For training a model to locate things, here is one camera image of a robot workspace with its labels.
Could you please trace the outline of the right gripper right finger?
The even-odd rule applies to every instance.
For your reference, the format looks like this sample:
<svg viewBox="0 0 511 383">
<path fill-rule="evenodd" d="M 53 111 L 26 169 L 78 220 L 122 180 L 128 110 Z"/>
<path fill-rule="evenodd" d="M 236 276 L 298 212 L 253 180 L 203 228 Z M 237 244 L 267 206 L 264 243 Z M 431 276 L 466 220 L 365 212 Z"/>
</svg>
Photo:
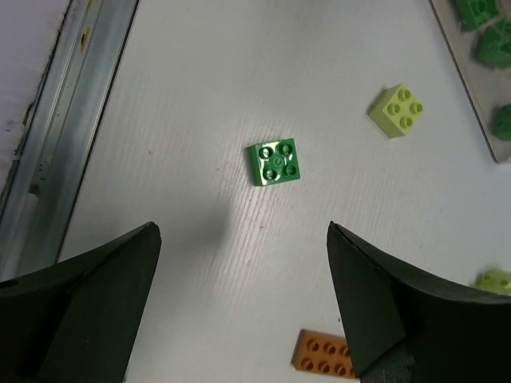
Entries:
<svg viewBox="0 0 511 383">
<path fill-rule="evenodd" d="M 327 253 L 360 381 L 509 381 L 508 296 L 440 278 L 337 223 Z"/>
</svg>

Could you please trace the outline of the clear compartment organizer tray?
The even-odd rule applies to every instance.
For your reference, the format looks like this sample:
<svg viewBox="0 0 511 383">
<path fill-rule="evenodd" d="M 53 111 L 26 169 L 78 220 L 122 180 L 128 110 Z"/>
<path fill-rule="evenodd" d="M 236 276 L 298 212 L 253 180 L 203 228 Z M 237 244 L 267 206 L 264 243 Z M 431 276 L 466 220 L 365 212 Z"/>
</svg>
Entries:
<svg viewBox="0 0 511 383">
<path fill-rule="evenodd" d="M 498 164 L 510 162 L 510 143 L 492 134 L 497 108 L 510 103 L 510 70 L 491 69 L 476 59 L 478 31 L 463 32 L 452 1 L 432 1 L 436 19 L 469 98 L 487 147 Z"/>
</svg>

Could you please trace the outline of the upturned green 2x4 lego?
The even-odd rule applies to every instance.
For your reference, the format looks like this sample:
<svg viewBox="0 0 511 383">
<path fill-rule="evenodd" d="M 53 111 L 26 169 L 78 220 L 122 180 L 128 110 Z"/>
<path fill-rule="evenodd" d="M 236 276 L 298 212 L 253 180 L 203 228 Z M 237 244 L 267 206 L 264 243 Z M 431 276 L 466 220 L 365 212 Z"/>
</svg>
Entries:
<svg viewBox="0 0 511 383">
<path fill-rule="evenodd" d="M 501 19 L 501 7 L 495 0 L 455 0 L 454 8 L 463 32 L 481 32 Z"/>
</svg>

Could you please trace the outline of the green 2x2 lego brick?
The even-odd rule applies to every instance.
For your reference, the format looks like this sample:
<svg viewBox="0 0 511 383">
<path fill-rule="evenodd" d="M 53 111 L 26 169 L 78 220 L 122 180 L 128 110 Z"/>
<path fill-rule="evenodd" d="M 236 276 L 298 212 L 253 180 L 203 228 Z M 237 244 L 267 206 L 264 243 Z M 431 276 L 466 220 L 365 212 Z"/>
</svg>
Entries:
<svg viewBox="0 0 511 383">
<path fill-rule="evenodd" d="M 253 144 L 247 148 L 253 184 L 257 187 L 300 179 L 293 138 Z"/>
</svg>

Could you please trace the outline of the orange 2x4 lego plate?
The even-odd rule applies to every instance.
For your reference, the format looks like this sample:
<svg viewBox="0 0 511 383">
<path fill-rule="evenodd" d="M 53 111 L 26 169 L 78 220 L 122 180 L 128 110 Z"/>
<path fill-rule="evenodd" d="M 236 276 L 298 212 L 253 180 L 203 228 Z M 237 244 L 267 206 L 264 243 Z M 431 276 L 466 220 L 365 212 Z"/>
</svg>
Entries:
<svg viewBox="0 0 511 383">
<path fill-rule="evenodd" d="M 291 364 L 298 371 L 357 378 L 347 340 L 312 330 L 300 330 Z"/>
</svg>

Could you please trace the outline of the light yellow 2x2 lego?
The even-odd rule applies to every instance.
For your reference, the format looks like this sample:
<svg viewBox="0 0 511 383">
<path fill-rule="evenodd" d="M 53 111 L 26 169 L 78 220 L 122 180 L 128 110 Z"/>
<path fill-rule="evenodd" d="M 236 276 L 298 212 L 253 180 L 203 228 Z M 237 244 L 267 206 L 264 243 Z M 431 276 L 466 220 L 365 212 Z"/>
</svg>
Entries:
<svg viewBox="0 0 511 383">
<path fill-rule="evenodd" d="M 386 89 L 368 117 L 391 139 L 406 136 L 425 111 L 423 103 L 404 84 Z"/>
</svg>

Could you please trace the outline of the small green lego brick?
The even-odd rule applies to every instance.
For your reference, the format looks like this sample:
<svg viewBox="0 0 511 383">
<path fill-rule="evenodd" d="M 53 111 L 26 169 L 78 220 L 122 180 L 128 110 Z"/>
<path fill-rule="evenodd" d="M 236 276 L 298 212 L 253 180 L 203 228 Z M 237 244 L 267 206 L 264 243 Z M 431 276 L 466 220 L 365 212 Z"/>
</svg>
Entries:
<svg viewBox="0 0 511 383">
<path fill-rule="evenodd" d="M 511 105 L 502 105 L 494 109 L 492 134 L 502 141 L 511 141 Z"/>
</svg>

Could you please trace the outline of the light yellow-green curved lego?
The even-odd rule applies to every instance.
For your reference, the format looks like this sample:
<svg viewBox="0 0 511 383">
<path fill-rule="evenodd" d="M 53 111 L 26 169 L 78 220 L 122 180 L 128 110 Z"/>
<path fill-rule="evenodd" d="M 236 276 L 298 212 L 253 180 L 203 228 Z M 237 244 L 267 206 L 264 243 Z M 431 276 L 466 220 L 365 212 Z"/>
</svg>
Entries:
<svg viewBox="0 0 511 383">
<path fill-rule="evenodd" d="M 511 295 L 511 275 L 509 271 L 500 269 L 490 269 L 481 274 L 476 279 L 474 287 L 478 290 L 491 292 L 494 294 Z"/>
</svg>

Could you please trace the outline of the aluminium table edge rail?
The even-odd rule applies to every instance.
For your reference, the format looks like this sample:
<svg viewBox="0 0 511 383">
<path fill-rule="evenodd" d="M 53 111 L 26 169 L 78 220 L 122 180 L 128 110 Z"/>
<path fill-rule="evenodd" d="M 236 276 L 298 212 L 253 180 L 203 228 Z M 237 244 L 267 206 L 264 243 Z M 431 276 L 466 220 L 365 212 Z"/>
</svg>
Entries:
<svg viewBox="0 0 511 383">
<path fill-rule="evenodd" d="M 1 278 L 58 261 L 137 1 L 71 1 L 1 198 Z"/>
</svg>

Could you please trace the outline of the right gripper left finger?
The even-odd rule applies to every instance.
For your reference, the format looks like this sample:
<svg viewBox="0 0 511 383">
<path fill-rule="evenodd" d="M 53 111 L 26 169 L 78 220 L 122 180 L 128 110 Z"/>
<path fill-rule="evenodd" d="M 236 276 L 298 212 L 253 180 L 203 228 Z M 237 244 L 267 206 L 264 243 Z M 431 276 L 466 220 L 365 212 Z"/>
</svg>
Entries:
<svg viewBox="0 0 511 383">
<path fill-rule="evenodd" d="M 121 382 L 161 248 L 146 223 L 1 284 L 3 382 Z"/>
</svg>

